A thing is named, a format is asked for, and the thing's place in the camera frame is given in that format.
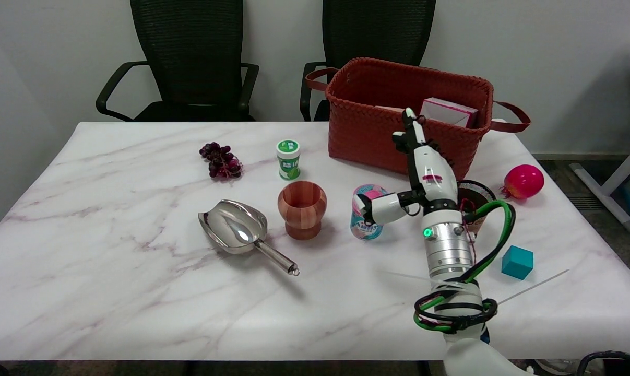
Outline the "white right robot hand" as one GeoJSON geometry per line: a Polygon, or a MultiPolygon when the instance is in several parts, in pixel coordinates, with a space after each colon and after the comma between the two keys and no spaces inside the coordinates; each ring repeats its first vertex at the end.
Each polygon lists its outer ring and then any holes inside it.
{"type": "Polygon", "coordinates": [[[410,188],[374,199],[363,194],[354,196],[360,215],[368,225],[385,225],[407,216],[410,206],[419,205],[423,228],[439,224],[462,226],[455,174],[441,153],[429,145],[422,126],[425,118],[407,108],[401,119],[405,130],[393,132],[391,140],[406,155],[410,188]]]}

